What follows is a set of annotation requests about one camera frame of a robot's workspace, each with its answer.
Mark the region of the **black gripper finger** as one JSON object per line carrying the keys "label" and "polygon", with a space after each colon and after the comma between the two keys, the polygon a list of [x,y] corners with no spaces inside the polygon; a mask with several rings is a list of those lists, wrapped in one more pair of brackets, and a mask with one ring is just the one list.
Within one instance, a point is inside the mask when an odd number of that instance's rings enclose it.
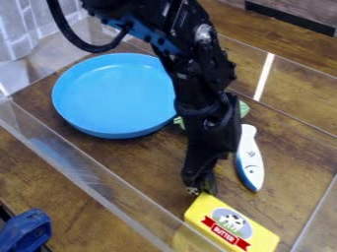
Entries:
{"label": "black gripper finger", "polygon": [[208,194],[214,196],[216,195],[216,182],[215,182],[215,176],[214,176],[212,171],[210,171],[204,177],[204,180],[202,183],[202,189]]}
{"label": "black gripper finger", "polygon": [[181,180],[187,188],[187,193],[199,196],[202,193],[200,175],[196,172],[180,172]]}

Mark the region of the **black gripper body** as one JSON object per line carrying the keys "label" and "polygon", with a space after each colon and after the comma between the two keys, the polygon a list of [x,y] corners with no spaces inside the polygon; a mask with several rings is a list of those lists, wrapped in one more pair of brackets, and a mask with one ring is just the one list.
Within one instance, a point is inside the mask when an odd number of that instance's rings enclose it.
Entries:
{"label": "black gripper body", "polygon": [[173,105],[188,136],[181,177],[198,179],[211,171],[219,157],[238,149],[239,100],[236,95],[222,93],[200,108],[191,107],[179,99],[175,99]]}

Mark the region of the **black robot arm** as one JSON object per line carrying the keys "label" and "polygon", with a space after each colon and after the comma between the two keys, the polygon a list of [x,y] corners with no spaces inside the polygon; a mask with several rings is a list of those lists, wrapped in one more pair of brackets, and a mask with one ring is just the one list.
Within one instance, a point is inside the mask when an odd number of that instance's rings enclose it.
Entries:
{"label": "black robot arm", "polygon": [[181,180],[191,194],[216,193],[212,168],[238,149],[239,100],[224,89],[235,64],[220,49],[198,0],[80,0],[91,16],[151,44],[171,78],[188,147]]}

